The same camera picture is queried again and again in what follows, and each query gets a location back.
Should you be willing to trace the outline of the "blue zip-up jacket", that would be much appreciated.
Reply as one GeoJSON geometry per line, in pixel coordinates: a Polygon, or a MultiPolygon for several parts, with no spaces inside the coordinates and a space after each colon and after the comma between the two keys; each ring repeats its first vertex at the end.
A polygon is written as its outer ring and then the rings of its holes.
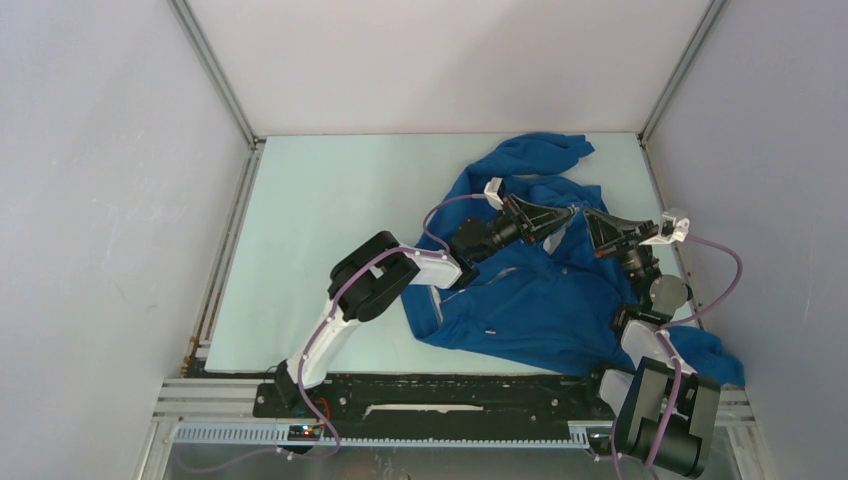
{"type": "MultiPolygon", "coordinates": [[[[508,193],[552,207],[607,211],[653,199],[632,134],[519,135],[461,171],[419,246],[435,248],[469,218],[491,220],[493,209],[481,193],[496,177],[508,193]]],[[[401,296],[421,342],[577,377],[597,367],[633,367],[611,324],[635,299],[619,264],[594,255],[583,216],[562,239],[514,242],[498,251],[464,288],[410,286],[401,296]]]]}

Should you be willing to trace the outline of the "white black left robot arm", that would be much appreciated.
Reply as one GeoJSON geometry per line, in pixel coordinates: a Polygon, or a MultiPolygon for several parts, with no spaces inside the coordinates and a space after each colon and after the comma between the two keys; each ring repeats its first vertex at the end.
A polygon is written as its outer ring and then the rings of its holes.
{"type": "Polygon", "coordinates": [[[468,218],[437,250],[412,247],[381,231],[331,270],[327,300],[303,346],[280,362],[273,384],[277,402],[292,416],[304,416],[316,403],[332,360],[361,324],[382,315],[409,286],[457,290],[478,274],[479,263],[520,241],[536,245],[564,229],[577,216],[575,206],[548,207],[515,195],[485,194],[490,220],[468,218]]]}

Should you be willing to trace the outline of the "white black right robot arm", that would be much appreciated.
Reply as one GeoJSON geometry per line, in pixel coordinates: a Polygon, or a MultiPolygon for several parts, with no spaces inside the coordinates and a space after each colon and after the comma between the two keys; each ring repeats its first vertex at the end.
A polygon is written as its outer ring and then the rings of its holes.
{"type": "Polygon", "coordinates": [[[720,387],[684,360],[671,342],[670,324],[692,297],[688,284],[665,274],[653,249],[684,241],[685,213],[671,209],[661,221],[633,221],[597,209],[584,213],[597,258],[616,260],[636,302],[623,305],[612,322],[621,349],[635,369],[608,369],[581,392],[585,411],[615,415],[610,453],[696,479],[706,468],[720,387]]]}

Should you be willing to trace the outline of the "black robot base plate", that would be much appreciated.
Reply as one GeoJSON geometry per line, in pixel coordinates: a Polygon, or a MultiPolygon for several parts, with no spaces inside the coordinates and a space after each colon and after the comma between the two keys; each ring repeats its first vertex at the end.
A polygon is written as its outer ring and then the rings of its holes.
{"type": "Polygon", "coordinates": [[[561,375],[331,374],[308,390],[337,435],[422,439],[563,439],[606,428],[610,407],[590,382],[561,375]]]}

